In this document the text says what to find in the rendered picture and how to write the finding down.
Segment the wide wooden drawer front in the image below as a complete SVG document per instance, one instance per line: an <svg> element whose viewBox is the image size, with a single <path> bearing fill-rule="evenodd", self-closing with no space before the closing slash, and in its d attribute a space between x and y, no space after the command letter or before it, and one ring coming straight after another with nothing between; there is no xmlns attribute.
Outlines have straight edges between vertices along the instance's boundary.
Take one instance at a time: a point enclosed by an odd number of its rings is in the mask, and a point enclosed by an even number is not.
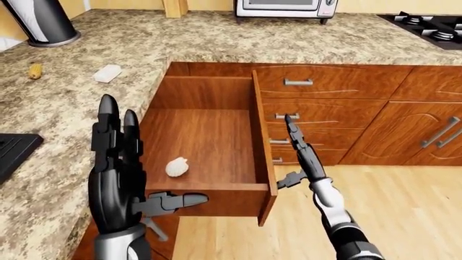
<svg viewBox="0 0 462 260"><path fill-rule="evenodd" d="M411 72L411 66L284 65L256 69L268 98L388 99ZM312 86L285 86L284 79L313 80Z"/></svg>

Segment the open wooden drawer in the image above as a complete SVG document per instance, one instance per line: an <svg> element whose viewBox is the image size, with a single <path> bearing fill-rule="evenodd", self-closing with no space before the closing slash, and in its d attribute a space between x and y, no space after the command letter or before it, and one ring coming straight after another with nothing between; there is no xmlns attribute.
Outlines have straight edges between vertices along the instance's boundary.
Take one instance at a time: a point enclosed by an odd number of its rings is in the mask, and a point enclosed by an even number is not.
<svg viewBox="0 0 462 260"><path fill-rule="evenodd" d="M206 194L180 216L254 217L263 226L278 194L256 75L166 76L140 124L146 192ZM169 177L177 157L189 169Z"/></svg>

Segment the black paper towel holder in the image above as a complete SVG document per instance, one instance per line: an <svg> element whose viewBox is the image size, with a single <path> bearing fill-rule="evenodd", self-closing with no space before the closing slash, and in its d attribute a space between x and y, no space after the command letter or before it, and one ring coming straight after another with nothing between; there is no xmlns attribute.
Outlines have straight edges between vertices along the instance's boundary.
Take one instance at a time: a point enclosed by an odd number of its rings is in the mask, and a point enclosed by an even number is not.
<svg viewBox="0 0 462 260"><path fill-rule="evenodd" d="M58 0L1 0L28 37L32 47L51 48L81 36Z"/></svg>

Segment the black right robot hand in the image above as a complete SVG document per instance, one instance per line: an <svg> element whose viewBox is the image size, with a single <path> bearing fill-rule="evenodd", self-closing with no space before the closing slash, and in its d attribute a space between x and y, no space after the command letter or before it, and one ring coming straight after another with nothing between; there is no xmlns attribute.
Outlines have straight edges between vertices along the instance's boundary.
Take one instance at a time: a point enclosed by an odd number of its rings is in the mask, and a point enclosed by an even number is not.
<svg viewBox="0 0 462 260"><path fill-rule="evenodd" d="M284 115L284 120L289 134L290 144L296 152L301 171L299 173L288 173L284 179L277 181L277 188L291 188L300 184L302 179L307 179L310 190L314 190L316 183L327 179L326 172L313 146L305 142L300 127L292 121L288 114Z"/></svg>

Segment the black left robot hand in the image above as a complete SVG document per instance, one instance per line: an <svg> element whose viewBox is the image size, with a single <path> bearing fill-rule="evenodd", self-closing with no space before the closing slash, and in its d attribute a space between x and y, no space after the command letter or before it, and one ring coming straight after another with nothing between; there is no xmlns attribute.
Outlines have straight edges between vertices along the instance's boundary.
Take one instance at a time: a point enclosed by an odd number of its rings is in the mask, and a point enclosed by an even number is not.
<svg viewBox="0 0 462 260"><path fill-rule="evenodd" d="M143 217L173 214L209 200L199 193L145 194L147 173L140 161L144 143L138 118L132 110L119 118L117 101L111 95L101 97L97 122L92 126L91 150L95 164L88 179L88 199L92 218L102 234L125 231Z"/></svg>

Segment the white garlic bulb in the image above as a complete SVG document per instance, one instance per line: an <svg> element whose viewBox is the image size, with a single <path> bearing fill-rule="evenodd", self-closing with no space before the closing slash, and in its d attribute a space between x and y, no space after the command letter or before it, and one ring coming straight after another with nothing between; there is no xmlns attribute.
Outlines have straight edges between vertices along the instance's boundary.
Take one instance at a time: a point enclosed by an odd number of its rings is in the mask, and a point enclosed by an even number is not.
<svg viewBox="0 0 462 260"><path fill-rule="evenodd" d="M180 177L189 169L188 160L184 157L177 157L165 166L165 172L169 177Z"/></svg>

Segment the silver toaster oven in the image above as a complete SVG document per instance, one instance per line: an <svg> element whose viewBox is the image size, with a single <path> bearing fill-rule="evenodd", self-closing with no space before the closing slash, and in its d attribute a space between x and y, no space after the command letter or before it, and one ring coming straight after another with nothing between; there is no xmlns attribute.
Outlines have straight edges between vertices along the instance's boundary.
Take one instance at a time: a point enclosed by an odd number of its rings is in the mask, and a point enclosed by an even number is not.
<svg viewBox="0 0 462 260"><path fill-rule="evenodd" d="M319 19L326 25L339 0L233 0L237 23L244 18Z"/></svg>

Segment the black gas cooktop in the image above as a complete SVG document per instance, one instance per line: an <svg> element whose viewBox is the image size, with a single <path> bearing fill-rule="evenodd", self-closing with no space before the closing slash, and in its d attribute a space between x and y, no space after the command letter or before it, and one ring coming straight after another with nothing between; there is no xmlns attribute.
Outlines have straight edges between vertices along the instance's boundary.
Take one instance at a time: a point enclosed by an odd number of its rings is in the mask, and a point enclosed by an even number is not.
<svg viewBox="0 0 462 260"><path fill-rule="evenodd" d="M378 17L441 49L462 51L462 15L416 15L406 12Z"/></svg>

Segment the silver stove burner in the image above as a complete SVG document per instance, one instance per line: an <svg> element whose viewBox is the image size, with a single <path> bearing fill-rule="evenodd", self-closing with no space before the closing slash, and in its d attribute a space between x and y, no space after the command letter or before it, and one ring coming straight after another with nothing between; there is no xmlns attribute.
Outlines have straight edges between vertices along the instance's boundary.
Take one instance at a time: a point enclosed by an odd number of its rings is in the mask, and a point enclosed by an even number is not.
<svg viewBox="0 0 462 260"><path fill-rule="evenodd" d="M406 12L397 14L393 21L406 26L422 26L424 23L433 19L433 16L413 15Z"/></svg>
<svg viewBox="0 0 462 260"><path fill-rule="evenodd" d="M423 30L420 35L438 43L462 44L462 25L450 29Z"/></svg>

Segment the wooden knife block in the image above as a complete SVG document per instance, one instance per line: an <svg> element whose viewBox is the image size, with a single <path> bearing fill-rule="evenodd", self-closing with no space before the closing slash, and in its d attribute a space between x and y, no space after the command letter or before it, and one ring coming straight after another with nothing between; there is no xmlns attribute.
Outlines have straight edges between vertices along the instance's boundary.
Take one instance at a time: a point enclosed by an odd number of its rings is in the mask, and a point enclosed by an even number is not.
<svg viewBox="0 0 462 260"><path fill-rule="evenodd" d="M162 0L165 16L170 19L180 19L188 13L187 0Z"/></svg>

